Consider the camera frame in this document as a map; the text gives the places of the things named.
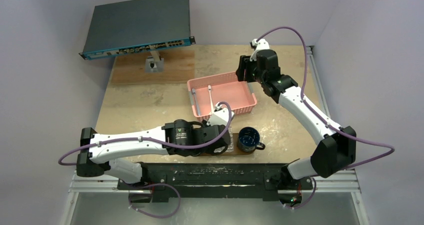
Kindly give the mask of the pink plastic basket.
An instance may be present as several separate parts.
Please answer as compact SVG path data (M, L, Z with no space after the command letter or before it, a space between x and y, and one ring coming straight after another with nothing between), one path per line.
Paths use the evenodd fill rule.
M208 120L211 115L208 85L211 85L214 105L224 101L237 115L250 113L257 104L257 98L249 84L245 81L238 81L234 71L190 79L186 84L192 112L200 122ZM196 91L201 116L198 116L196 112L192 88Z

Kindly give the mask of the oval wooden tray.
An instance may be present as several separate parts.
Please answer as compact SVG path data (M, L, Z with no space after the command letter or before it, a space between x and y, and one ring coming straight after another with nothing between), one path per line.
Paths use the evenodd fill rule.
M233 133L232 134L233 150L232 151L229 151L229 148L228 148L225 152L223 152L221 154L218 154L218 156L221 156L221 157L222 156L247 156L247 155L250 155L250 154L253 154L254 153L254 151L244 152L244 151L240 150L237 147L236 142L238 140L238 135L239 135L238 133Z

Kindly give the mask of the dark blue mug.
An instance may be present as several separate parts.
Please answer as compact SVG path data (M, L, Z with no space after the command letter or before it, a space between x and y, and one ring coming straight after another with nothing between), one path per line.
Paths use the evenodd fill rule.
M246 153L264 150L266 145L261 142L260 133L253 127L244 127L238 133L237 147Z

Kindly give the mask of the clear glass toothbrush holder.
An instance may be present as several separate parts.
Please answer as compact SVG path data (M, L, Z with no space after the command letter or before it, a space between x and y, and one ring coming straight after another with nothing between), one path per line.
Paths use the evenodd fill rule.
M224 153L225 155L231 155L235 151L235 133L233 132L231 126L228 128L228 133L230 135L230 144L228 145L228 148Z

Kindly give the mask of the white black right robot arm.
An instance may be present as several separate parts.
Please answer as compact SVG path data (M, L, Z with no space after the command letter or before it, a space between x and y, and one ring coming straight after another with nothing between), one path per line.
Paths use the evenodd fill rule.
M310 157L282 167L280 181L284 187L292 189L309 176L327 178L356 160L356 131L350 126L341 127L302 95L298 83L281 73L274 50L260 50L255 58L240 56L235 74L240 82L259 83L267 96L302 124L317 145Z

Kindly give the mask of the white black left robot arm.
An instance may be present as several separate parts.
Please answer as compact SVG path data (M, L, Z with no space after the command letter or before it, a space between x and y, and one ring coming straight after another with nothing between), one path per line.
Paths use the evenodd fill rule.
M147 168L141 163L126 161L126 157L216 156L225 152L231 143L229 126L229 121L178 119L149 130L122 134L100 134L86 127L81 131L76 173L85 178L106 174L142 190L149 184Z

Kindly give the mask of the grey blue toothbrush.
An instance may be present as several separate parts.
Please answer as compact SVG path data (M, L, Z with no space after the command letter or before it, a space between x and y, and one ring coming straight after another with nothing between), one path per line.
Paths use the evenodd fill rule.
M192 96L193 96L193 99L194 99L196 114L200 117L201 116L201 110L200 110L200 107L199 107L199 102L198 102L198 99L197 99L196 90L194 88L192 88L191 93L192 93Z

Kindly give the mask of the brown wooden board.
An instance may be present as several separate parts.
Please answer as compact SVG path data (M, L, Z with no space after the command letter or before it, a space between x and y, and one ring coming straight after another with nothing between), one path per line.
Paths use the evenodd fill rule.
M195 77L195 51L166 49L118 56L113 65L112 85L181 84Z

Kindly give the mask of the black table front rail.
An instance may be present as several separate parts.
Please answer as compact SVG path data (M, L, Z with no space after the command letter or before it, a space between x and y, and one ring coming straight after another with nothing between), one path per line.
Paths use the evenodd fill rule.
M144 163L141 182L117 183L117 189L146 191L154 203L170 198L261 199L289 203L300 192L312 190L310 176L285 182L284 163Z

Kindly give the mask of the grey metal bracket stand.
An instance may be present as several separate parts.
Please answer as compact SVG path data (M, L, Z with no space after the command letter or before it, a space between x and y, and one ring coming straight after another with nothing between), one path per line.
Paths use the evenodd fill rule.
M164 71L164 58L160 55L159 51L150 51L150 56L145 60L146 73L162 73Z

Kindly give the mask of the grey blue network switch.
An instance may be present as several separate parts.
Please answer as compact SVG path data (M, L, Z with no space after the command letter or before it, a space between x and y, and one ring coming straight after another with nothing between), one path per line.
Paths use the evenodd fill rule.
M94 7L79 55L94 60L195 43L190 0L127 0Z

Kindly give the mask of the aluminium frame rail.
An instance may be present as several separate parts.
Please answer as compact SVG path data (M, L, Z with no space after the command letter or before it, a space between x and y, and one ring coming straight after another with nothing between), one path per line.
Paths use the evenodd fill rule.
M326 97L324 94L324 90L321 84L321 80L318 74L318 67L315 63L313 51L311 46L305 47L305 67L304 67L304 76L303 76L303 82L302 82L302 89L303 93L306 91L307 81L308 81L308 75L310 74L310 77L313 79L314 87L316 90L316 93L319 94L319 105L316 105L328 118L331 118L330 111L327 105Z

